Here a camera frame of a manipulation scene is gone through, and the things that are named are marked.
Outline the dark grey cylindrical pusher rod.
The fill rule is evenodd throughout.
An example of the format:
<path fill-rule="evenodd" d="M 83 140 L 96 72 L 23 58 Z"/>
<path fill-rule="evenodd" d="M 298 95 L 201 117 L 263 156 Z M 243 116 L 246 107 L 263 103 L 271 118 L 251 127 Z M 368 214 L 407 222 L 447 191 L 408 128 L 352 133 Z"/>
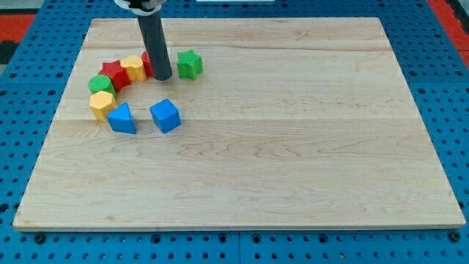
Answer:
<path fill-rule="evenodd" d="M 160 12 L 157 11 L 148 16 L 139 16 L 138 22 L 153 77 L 158 81 L 171 78 L 171 63 Z"/>

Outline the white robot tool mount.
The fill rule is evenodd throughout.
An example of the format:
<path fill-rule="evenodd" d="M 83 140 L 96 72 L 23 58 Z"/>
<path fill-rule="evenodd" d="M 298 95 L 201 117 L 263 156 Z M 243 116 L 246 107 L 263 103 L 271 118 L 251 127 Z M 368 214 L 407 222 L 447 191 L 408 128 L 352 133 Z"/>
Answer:
<path fill-rule="evenodd" d="M 160 11 L 163 0 L 114 0 L 114 3 L 137 16 L 150 16 Z"/>

